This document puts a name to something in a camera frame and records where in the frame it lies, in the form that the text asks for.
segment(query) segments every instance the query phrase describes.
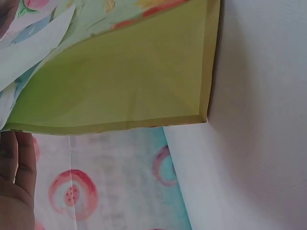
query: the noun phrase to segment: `pink circle pattern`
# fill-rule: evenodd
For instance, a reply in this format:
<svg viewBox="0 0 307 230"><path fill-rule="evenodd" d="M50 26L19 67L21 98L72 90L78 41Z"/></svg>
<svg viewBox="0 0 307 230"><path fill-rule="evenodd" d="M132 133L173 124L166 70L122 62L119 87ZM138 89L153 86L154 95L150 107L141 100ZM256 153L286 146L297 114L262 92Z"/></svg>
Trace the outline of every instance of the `pink circle pattern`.
<svg viewBox="0 0 307 230"><path fill-rule="evenodd" d="M174 186L177 183L177 180L168 180L168 181L164 180L159 173L162 162L164 161L165 158L169 156L170 156L169 149L168 146L166 145L162 149L160 149L160 151L158 152L153 161L154 162L153 175L155 176L156 180L159 181L164 186Z"/></svg>
<svg viewBox="0 0 307 230"><path fill-rule="evenodd" d="M45 230L45 227L42 225L40 221L36 219L34 230Z"/></svg>
<svg viewBox="0 0 307 230"><path fill-rule="evenodd" d="M58 175L50 185L48 196L56 212L68 214L76 220L89 218L98 205L96 185L86 173L78 169L68 170ZM62 200L60 204L56 202L57 197Z"/></svg>
<svg viewBox="0 0 307 230"><path fill-rule="evenodd" d="M38 162L40 158L40 150L39 150L39 146L38 146L38 143L35 137L33 137L33 144L34 144L34 151L35 151L35 159L36 159L36 162Z"/></svg>

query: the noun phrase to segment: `red circle pattern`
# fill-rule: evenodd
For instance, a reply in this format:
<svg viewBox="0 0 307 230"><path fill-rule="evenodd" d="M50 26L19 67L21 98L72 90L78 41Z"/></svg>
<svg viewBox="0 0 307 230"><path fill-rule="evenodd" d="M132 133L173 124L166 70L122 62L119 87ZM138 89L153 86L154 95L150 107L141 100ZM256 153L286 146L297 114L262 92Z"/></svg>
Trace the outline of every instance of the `red circle pattern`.
<svg viewBox="0 0 307 230"><path fill-rule="evenodd" d="M68 188L61 195L61 188ZM52 182L49 188L49 201L54 210L61 214L68 214L72 219L84 220L89 218L97 208L98 192L92 179L83 171L72 169L62 172ZM62 197L60 204L56 203L56 197ZM81 202L82 208L76 209L75 205Z"/></svg>

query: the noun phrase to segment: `watercolor fabric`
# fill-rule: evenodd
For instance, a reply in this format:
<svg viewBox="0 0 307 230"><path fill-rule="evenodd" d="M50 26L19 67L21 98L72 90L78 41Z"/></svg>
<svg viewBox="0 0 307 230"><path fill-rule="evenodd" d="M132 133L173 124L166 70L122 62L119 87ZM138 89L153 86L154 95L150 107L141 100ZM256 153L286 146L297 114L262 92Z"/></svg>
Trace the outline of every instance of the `watercolor fabric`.
<svg viewBox="0 0 307 230"><path fill-rule="evenodd" d="M163 128L35 135L35 230L189 230Z"/></svg>

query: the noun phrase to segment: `white paper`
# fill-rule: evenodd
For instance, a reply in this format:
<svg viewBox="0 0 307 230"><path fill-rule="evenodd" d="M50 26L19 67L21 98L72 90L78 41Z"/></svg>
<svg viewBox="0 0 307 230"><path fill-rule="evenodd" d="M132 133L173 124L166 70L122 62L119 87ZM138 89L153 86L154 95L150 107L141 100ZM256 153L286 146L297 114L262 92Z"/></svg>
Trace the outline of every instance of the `white paper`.
<svg viewBox="0 0 307 230"><path fill-rule="evenodd" d="M29 39L1 50L0 91L44 59L52 49L60 44L69 27L74 10L75 5Z"/></svg>
<svg viewBox="0 0 307 230"><path fill-rule="evenodd" d="M35 230L191 230L161 127L34 137Z"/></svg>

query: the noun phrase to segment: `light green paper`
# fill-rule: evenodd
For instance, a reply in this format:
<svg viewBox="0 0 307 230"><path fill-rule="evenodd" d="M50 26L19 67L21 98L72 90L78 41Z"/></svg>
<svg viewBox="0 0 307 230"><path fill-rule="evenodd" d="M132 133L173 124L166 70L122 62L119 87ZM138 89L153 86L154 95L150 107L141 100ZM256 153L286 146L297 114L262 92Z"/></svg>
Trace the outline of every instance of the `light green paper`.
<svg viewBox="0 0 307 230"><path fill-rule="evenodd" d="M78 134L204 122L206 5L191 0L66 49L33 76L5 128Z"/></svg>

